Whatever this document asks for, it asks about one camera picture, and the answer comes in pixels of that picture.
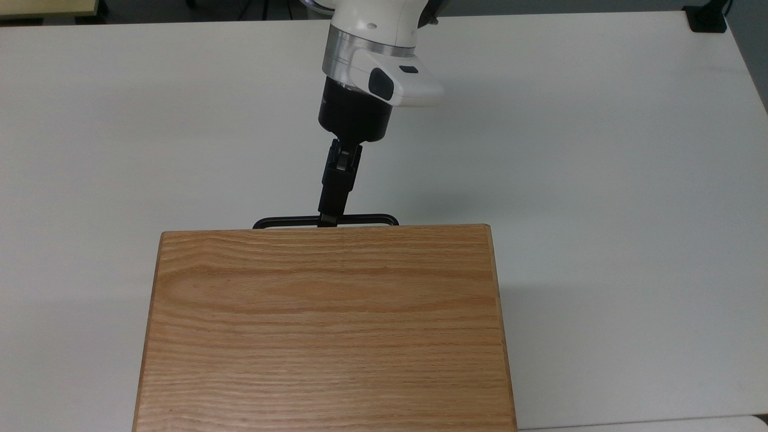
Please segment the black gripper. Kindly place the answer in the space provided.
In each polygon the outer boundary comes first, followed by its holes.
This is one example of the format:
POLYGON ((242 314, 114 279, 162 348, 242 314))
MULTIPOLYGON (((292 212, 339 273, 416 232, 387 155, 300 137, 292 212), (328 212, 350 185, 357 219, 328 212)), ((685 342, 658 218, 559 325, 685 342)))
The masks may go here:
POLYGON ((384 138, 392 110, 392 106, 372 95, 326 78, 318 121, 337 139, 332 141, 323 171, 319 227, 338 225, 356 182, 362 143, 384 138))

